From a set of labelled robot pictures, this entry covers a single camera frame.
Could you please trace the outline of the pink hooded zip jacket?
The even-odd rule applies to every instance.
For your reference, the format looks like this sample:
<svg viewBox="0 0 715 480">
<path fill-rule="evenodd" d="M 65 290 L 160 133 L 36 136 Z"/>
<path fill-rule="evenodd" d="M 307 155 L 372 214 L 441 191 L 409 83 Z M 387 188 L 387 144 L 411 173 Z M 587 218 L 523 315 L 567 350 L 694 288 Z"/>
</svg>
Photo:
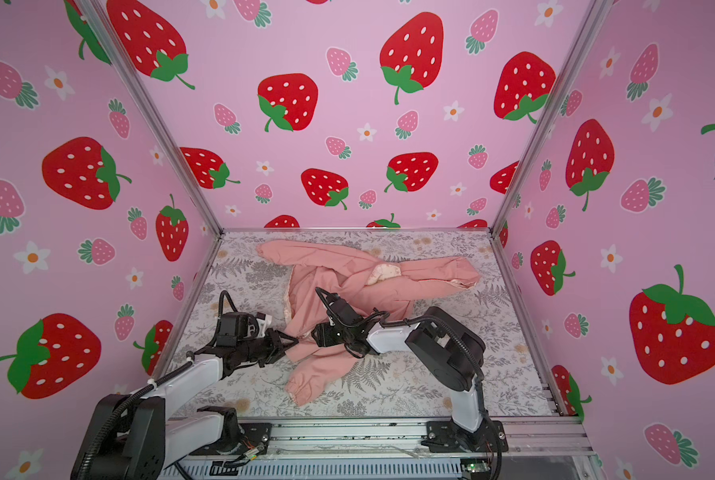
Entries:
<svg viewBox="0 0 715 480">
<path fill-rule="evenodd" d="M 297 364 L 287 394 L 304 406 L 326 387 L 347 375 L 359 362 L 345 347 L 319 347 L 311 332 L 327 320 L 316 289 L 344 298 L 361 315 L 377 309 L 391 321 L 413 313 L 417 300 L 445 298 L 471 289 L 481 280 L 463 257 L 433 258 L 393 263 L 361 250 L 327 244 L 274 240 L 257 247 L 269 262 L 293 268 L 285 297 L 285 334 L 299 338 L 288 357 Z"/>
</svg>

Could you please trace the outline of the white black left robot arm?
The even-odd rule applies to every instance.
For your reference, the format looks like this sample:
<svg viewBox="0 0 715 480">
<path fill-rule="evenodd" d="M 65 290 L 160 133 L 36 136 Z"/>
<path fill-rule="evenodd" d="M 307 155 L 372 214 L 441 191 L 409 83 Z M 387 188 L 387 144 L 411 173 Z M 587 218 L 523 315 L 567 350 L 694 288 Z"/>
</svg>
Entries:
<svg viewBox="0 0 715 480">
<path fill-rule="evenodd" d="M 268 447 L 268 424 L 241 426 L 233 407 L 209 406 L 179 418 L 198 393 L 233 373 L 281 360 L 298 344 L 275 330 L 270 316 L 220 309 L 213 337 L 185 364 L 131 394 L 111 394 L 96 406 L 71 476 L 74 479 L 157 479 L 202 449 L 228 454 L 240 468 Z"/>
</svg>

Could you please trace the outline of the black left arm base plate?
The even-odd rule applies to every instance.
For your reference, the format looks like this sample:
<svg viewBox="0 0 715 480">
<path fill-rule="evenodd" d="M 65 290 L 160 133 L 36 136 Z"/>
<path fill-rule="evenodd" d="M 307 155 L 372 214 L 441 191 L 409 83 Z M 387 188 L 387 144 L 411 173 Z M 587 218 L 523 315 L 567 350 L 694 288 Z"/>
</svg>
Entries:
<svg viewBox="0 0 715 480">
<path fill-rule="evenodd" d="M 235 461 L 251 460 L 254 456 L 265 455 L 272 437 L 273 424 L 267 422 L 240 421 L 233 407 L 207 406 L 200 408 L 195 417 L 218 420 L 220 433 L 211 443 L 204 443 L 191 454 L 193 456 L 223 455 Z"/>
</svg>

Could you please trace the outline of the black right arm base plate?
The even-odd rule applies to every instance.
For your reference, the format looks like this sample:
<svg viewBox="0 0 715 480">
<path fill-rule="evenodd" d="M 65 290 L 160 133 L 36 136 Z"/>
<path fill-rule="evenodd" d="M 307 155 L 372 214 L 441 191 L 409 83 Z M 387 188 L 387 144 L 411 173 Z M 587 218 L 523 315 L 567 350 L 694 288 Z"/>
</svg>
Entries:
<svg viewBox="0 0 715 480">
<path fill-rule="evenodd" d="M 484 421 L 478 430 L 469 432 L 453 420 L 429 421 L 421 445 L 433 453 L 493 453 L 509 451 L 507 435 L 501 422 Z"/>
</svg>

